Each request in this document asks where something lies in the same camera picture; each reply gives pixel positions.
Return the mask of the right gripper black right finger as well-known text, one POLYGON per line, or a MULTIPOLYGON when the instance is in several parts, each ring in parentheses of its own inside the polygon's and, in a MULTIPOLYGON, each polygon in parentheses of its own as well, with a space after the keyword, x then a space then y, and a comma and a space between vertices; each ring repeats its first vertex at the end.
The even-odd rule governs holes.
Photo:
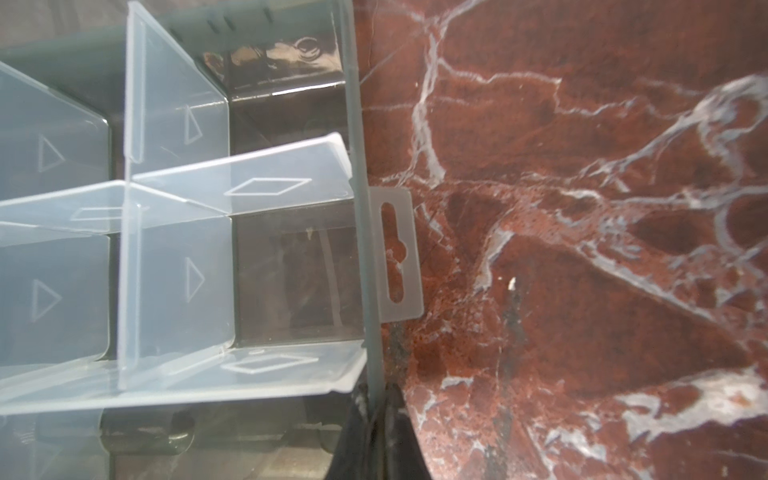
POLYGON ((403 391, 388 383, 379 415, 383 440, 382 479, 431 480, 403 391))

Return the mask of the grey plastic organizer box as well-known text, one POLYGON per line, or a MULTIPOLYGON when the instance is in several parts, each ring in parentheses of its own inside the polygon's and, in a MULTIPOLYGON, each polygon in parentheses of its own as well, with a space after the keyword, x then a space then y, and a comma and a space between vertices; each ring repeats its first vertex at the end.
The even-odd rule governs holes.
POLYGON ((1 475, 324 479, 424 310, 349 1, 1 5, 1 475))

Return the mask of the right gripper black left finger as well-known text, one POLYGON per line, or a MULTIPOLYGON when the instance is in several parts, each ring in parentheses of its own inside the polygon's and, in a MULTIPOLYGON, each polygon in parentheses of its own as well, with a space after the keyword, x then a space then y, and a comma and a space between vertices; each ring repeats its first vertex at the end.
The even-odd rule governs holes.
POLYGON ((364 480, 371 475, 374 415, 366 384, 351 394, 346 423, 342 428, 325 480, 364 480))

